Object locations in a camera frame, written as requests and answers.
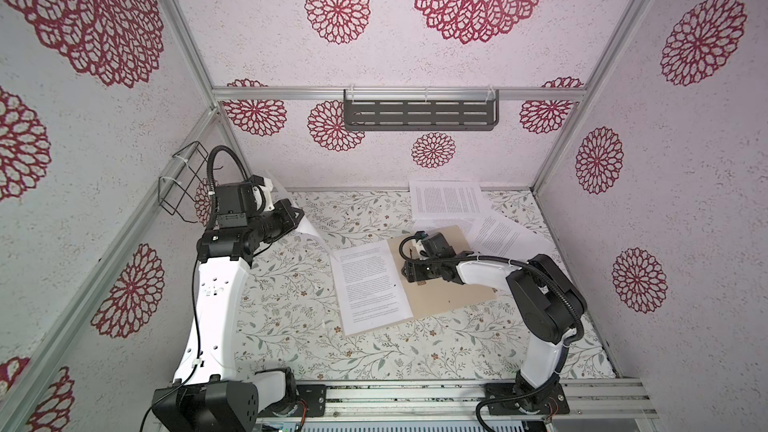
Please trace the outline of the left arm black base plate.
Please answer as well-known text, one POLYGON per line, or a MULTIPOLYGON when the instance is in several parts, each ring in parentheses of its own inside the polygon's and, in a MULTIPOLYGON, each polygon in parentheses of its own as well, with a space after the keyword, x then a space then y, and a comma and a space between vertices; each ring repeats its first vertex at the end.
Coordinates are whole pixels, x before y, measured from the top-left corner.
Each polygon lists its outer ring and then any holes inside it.
POLYGON ((326 384, 303 384, 297 385, 296 399, 283 406, 270 406, 258 414, 259 418, 295 418, 302 416, 307 418, 323 417, 327 405, 326 384))

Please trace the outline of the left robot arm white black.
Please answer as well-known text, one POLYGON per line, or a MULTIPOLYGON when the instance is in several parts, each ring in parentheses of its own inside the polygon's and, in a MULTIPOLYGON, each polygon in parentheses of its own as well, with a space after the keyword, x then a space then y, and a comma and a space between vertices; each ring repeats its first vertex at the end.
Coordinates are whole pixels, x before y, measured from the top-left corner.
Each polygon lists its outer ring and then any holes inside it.
POLYGON ((288 414, 301 400, 288 367, 237 377, 237 310, 254 259, 298 228, 301 209, 272 198, 271 180, 252 176, 215 186, 211 222, 196 245, 193 324, 172 384, 149 412, 168 431, 251 431, 260 413, 288 414))

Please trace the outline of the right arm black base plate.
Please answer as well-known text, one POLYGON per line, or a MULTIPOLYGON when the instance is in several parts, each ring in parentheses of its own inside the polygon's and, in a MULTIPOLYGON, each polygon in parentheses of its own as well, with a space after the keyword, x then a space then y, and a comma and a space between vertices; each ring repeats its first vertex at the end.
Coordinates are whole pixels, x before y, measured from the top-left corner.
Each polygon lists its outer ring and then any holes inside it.
POLYGON ((571 409, 559 381, 540 389, 525 384, 502 382, 486 384, 483 407, 492 416, 501 415, 566 415, 571 409))

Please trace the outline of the beige file folder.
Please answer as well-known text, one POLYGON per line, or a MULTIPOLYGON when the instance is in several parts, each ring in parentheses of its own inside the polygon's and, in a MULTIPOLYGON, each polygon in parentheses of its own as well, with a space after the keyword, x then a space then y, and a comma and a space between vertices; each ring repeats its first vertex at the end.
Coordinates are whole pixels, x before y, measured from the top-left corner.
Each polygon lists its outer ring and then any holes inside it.
POLYGON ((396 268, 400 273, 400 279, 414 315, 411 320, 451 312, 470 305, 479 305, 496 297, 495 292, 489 287, 458 285, 442 279, 408 283, 401 274, 404 260, 398 254, 398 247, 402 239, 396 237, 384 241, 388 243, 396 268))

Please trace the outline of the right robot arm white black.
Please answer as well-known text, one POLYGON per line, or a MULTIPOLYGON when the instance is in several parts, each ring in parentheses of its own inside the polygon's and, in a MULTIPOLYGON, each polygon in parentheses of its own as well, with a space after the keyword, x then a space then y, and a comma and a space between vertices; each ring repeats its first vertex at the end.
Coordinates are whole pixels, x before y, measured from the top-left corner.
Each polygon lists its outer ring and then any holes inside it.
POLYGON ((409 282, 442 279, 509 291, 530 333, 525 360, 516 377, 522 394, 546 389, 556 381, 570 345, 584 336, 586 300, 546 254, 527 261, 471 253, 450 258, 400 256, 404 259, 402 274, 409 282))

